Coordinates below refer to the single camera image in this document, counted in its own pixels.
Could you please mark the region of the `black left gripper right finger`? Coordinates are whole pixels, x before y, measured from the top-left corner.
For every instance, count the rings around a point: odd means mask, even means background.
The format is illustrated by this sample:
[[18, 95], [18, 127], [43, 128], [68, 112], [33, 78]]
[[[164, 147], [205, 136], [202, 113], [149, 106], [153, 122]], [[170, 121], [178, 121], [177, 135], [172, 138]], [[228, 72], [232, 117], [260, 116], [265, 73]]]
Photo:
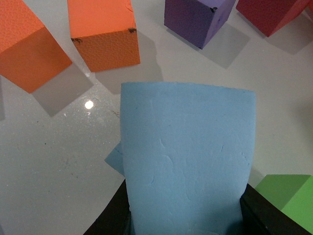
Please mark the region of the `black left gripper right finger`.
[[311, 235], [304, 228], [279, 211], [255, 188], [246, 184], [236, 194], [241, 221], [235, 235]]

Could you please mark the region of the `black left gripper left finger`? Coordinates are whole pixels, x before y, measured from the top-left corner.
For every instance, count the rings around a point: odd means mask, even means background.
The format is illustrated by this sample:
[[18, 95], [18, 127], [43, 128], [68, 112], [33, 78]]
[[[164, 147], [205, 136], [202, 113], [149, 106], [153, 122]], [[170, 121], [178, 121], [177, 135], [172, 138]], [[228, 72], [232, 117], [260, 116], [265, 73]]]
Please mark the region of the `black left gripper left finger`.
[[129, 208], [126, 182], [123, 181], [111, 201], [84, 235], [132, 235]]

